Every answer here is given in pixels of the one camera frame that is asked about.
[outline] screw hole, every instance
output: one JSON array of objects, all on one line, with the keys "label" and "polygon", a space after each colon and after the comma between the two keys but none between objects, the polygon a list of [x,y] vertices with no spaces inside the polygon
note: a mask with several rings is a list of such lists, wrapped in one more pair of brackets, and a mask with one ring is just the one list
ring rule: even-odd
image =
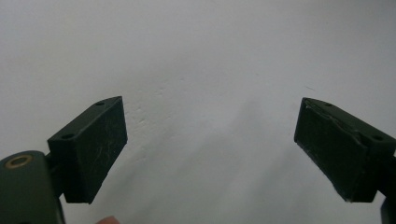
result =
[{"label": "screw hole", "polygon": [[22,167],[29,163],[33,159],[33,156],[31,155],[21,155],[12,158],[11,160],[6,162],[6,168],[8,169],[15,169]]},{"label": "screw hole", "polygon": [[379,136],[379,135],[373,135],[373,138],[374,138],[375,140],[377,140],[377,141],[382,141],[382,140],[384,140],[384,138],[381,137],[381,136]]},{"label": "screw hole", "polygon": [[63,135],[62,139],[69,139],[69,138],[72,138],[72,137],[74,137],[74,134],[73,133],[68,133],[68,134]]}]

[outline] mounting hole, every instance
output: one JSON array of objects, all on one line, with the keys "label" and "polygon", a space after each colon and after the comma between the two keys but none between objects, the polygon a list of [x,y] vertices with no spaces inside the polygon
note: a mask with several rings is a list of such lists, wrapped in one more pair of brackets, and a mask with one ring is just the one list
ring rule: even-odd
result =
[{"label": "mounting hole", "polygon": [[382,140],[384,140],[384,138],[381,137],[381,136],[379,136],[379,135],[373,135],[373,138],[374,138],[375,140],[377,140],[377,141],[382,141]]},{"label": "mounting hole", "polygon": [[68,133],[68,134],[63,135],[62,139],[69,139],[69,138],[72,138],[72,137],[74,137],[74,134],[73,133]]},{"label": "mounting hole", "polygon": [[32,159],[33,159],[33,156],[31,156],[31,155],[21,155],[21,156],[14,157],[6,162],[6,168],[15,169],[15,168],[24,166],[27,163],[29,163]]}]

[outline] white wall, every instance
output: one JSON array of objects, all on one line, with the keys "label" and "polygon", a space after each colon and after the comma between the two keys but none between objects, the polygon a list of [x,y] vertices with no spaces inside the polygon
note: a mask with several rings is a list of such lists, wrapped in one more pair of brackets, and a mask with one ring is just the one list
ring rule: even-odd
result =
[{"label": "white wall", "polygon": [[122,95],[129,142],[67,223],[380,223],[293,142],[301,98],[396,136],[393,0],[1,1],[0,158]]}]

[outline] white background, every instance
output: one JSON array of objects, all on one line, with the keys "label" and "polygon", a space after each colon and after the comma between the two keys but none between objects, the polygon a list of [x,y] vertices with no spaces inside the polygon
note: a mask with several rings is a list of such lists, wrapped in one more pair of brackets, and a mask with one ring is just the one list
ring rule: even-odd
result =
[{"label": "white background", "polygon": [[396,136],[396,1],[0,1],[0,156],[122,95],[129,142],[68,224],[380,223],[293,142],[302,97]]}]

